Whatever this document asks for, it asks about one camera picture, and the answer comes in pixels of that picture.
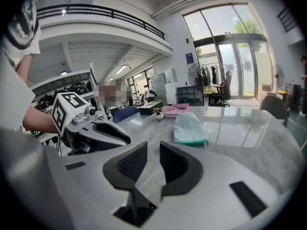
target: small white pot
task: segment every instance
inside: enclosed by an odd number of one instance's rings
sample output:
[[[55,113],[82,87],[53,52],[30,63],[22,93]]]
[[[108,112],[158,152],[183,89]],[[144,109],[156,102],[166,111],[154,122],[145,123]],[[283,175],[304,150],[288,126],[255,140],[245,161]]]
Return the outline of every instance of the small white pot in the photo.
[[[161,119],[164,118],[164,114],[163,114],[163,113],[160,113],[160,115],[158,115],[158,114],[156,113],[156,114],[155,114],[155,118],[156,118],[157,120],[161,120]]]

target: fluorescent light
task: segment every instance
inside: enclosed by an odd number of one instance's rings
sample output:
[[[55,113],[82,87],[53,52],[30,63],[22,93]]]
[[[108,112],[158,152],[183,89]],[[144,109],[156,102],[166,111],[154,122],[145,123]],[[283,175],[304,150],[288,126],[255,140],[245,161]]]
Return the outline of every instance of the fluorescent light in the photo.
[[[125,69],[127,65],[123,65],[115,74],[119,74],[123,69]]]

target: metal railing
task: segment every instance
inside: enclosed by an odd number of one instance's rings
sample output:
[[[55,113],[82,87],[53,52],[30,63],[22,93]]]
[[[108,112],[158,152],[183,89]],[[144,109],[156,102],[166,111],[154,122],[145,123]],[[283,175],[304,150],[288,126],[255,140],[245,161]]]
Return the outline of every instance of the metal railing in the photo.
[[[286,32],[289,32],[291,29],[297,26],[297,22],[289,9],[285,7],[277,16],[283,24],[283,27]]]
[[[59,15],[70,15],[70,14],[94,14],[110,17],[112,19],[119,19],[134,25],[137,25],[157,36],[164,39],[164,33],[161,32],[158,28],[150,25],[149,23],[122,11],[115,9],[91,5],[91,4],[61,4],[55,6],[49,6],[37,10],[37,17],[39,20]]]

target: yellow object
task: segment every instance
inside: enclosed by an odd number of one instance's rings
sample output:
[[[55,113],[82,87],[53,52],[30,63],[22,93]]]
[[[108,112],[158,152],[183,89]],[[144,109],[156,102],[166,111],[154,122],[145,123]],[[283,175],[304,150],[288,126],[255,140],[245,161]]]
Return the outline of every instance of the yellow object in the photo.
[[[288,94],[288,92],[282,91],[282,90],[278,90],[277,93],[279,93],[279,94]]]

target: marble tabletop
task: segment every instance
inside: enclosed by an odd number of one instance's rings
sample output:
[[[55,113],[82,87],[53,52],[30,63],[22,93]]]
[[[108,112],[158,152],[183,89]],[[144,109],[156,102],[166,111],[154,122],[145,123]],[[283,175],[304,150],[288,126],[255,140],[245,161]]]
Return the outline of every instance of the marble tabletop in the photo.
[[[190,106],[189,112],[203,124],[207,146],[194,147],[223,154],[241,163],[279,193],[293,189],[305,161],[289,131],[266,111],[236,107]],[[118,123],[132,142],[148,142],[148,162],[136,187],[157,206],[165,175],[159,162],[160,140],[173,141],[175,118],[156,120],[137,113]]]

